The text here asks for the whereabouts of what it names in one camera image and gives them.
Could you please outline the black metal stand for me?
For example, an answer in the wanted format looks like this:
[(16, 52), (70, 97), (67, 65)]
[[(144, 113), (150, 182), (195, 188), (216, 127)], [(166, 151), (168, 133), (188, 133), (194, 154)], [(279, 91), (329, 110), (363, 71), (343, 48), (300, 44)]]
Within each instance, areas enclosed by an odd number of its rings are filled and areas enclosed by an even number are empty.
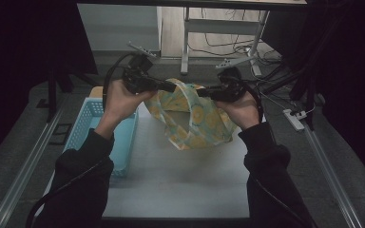
[(70, 93), (74, 88), (73, 82), (70, 79), (71, 75), (76, 76), (90, 86), (99, 85), (81, 70), (78, 70), (70, 64), (60, 62), (52, 63), (48, 72), (48, 123), (53, 120), (57, 112), (56, 86), (59, 86), (63, 92)]

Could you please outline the white metal desk frame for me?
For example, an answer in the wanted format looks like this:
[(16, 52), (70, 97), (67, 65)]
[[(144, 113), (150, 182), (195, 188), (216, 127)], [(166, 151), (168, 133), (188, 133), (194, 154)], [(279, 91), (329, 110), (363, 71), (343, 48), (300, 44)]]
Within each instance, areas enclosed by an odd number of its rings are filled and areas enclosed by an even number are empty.
[(190, 33), (214, 33), (214, 34), (237, 34), (253, 35), (254, 43), (247, 50), (246, 57), (228, 60), (215, 66), (215, 69), (233, 67), (238, 64), (249, 62), (252, 69), (260, 75), (259, 67), (256, 65), (256, 52), (261, 38), (266, 20), (269, 16), (268, 10), (262, 10), (259, 13), (258, 22), (251, 21), (225, 21), (214, 19), (191, 19), (190, 8), (185, 8), (183, 13), (183, 45), (182, 45), (182, 62), (181, 75), (188, 73), (188, 38)]

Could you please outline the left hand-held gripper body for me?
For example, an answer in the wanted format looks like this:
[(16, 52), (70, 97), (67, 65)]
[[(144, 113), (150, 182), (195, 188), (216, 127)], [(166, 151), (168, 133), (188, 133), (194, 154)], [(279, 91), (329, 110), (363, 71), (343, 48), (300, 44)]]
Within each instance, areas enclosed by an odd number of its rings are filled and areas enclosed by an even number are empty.
[(131, 52), (132, 58), (122, 76), (127, 90), (133, 94), (157, 90), (155, 80), (149, 77), (147, 73), (153, 67), (149, 57), (156, 58), (157, 55), (149, 49), (133, 45), (131, 41), (127, 45), (134, 49), (134, 52)]

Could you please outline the white power strip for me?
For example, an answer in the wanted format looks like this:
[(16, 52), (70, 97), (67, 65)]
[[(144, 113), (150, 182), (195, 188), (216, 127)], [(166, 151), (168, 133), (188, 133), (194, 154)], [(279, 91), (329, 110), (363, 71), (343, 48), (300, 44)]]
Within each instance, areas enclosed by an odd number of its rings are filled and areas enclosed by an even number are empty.
[(305, 111), (296, 112), (291, 109), (284, 109), (283, 114), (296, 131), (304, 129), (301, 120), (307, 116)]

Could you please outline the person's right hand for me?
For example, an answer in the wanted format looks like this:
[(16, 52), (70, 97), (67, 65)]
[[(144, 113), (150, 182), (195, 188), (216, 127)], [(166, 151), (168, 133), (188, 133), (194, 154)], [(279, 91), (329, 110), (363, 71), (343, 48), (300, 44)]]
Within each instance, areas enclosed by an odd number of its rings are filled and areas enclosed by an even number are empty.
[(260, 124), (256, 100), (249, 92), (233, 103), (216, 101), (215, 105), (226, 112), (230, 120), (241, 130)]

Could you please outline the black floor plate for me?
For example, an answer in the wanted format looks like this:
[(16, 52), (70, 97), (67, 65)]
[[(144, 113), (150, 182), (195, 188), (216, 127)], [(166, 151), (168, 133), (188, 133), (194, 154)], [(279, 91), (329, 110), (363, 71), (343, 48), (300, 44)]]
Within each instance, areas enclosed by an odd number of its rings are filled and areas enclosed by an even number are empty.
[(72, 128), (71, 123), (58, 123), (51, 137), (49, 139), (49, 145), (65, 145), (69, 137)]

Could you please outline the person's left hand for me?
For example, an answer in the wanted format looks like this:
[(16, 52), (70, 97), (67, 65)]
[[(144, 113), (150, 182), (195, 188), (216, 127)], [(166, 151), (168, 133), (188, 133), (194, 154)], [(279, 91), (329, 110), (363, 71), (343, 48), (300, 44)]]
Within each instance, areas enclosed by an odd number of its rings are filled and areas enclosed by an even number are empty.
[(99, 121), (95, 132), (106, 139), (110, 139), (116, 126), (129, 117), (140, 103), (152, 98), (156, 91), (145, 91), (133, 94), (125, 88), (122, 80), (113, 81), (107, 92), (104, 115)]

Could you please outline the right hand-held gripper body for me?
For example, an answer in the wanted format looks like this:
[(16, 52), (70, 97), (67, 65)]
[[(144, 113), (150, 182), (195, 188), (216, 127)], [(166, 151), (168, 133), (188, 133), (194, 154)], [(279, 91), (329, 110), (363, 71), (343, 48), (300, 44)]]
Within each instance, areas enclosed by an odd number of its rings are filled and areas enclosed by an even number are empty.
[(232, 103), (240, 99), (246, 92), (251, 91), (251, 87), (241, 78), (241, 73), (237, 65), (249, 61), (249, 57), (239, 59), (225, 59), (216, 65), (220, 69), (218, 79), (221, 85), (214, 94), (214, 100)]

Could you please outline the metal floor rail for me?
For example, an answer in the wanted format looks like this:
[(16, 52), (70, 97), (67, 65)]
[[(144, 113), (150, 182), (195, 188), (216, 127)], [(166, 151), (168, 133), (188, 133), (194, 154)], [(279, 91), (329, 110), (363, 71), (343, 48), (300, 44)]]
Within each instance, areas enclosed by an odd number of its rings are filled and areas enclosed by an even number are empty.
[(60, 118), (62, 117), (63, 112), (63, 108), (59, 108), (57, 113), (52, 117), (51, 121), (45, 125), (37, 142), (32, 147), (31, 151), (26, 157), (26, 160), (22, 164), (20, 171), (17, 173), (14, 181), (10, 185), (7, 194), (3, 197), (3, 200), (0, 203), (0, 228), (5, 228), (8, 224), (10, 216), (24, 190), (26, 189), (31, 175), (34, 172), (38, 161), (40, 161), (43, 152), (48, 145), (48, 140), (51, 137)]
[(305, 136), (312, 147), (315, 154), (321, 172), (323, 173), (325, 180), (333, 193), (337, 205), (348, 224), (349, 228), (363, 228), (362, 222), (348, 196), (343, 188), (334, 167), (328, 159), (325, 150), (317, 136), (317, 133), (312, 130), (308, 125), (304, 128)]

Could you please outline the dark curtain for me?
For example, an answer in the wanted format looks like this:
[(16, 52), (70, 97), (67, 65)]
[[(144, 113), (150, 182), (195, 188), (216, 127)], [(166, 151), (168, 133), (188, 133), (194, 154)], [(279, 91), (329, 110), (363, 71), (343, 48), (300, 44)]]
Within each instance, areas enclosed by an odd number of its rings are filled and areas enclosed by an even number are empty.
[[(306, 1), (334, 4), (341, 0)], [(333, 18), (342, 18), (317, 60), (316, 89), (325, 99), (324, 116), (365, 165), (365, 0), (348, 1), (348, 6), (335, 11), (272, 11), (262, 39), (289, 68), (298, 70)]]
[(69, 74), (97, 67), (78, 4), (81, 0), (0, 0), (0, 144), (29, 101), (29, 91), (56, 73), (63, 90)]

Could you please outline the light blue plastic basket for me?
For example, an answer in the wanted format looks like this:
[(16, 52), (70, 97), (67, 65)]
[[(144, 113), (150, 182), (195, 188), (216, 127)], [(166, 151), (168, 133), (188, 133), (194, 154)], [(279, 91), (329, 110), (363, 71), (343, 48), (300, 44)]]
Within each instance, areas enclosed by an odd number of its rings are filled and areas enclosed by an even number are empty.
[[(64, 150), (79, 149), (90, 129), (96, 128), (104, 114), (102, 98), (85, 98)], [(125, 178), (129, 170), (139, 113), (135, 111), (114, 130), (115, 143), (109, 157), (114, 162), (113, 178)]]

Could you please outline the grey cabinet panel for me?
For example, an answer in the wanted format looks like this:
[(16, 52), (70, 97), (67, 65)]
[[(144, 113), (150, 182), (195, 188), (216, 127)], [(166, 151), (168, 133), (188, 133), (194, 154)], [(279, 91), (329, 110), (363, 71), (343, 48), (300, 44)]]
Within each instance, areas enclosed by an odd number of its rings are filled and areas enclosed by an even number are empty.
[(160, 7), (78, 4), (86, 36), (95, 51), (137, 47), (161, 50)]

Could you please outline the tan wooden board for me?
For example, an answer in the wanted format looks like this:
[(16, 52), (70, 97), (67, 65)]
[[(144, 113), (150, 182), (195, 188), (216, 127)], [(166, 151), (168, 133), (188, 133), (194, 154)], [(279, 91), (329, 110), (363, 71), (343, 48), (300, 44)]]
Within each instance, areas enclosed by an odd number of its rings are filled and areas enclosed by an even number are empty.
[(103, 97), (103, 87), (95, 86), (91, 89), (89, 93), (89, 98), (102, 98)]

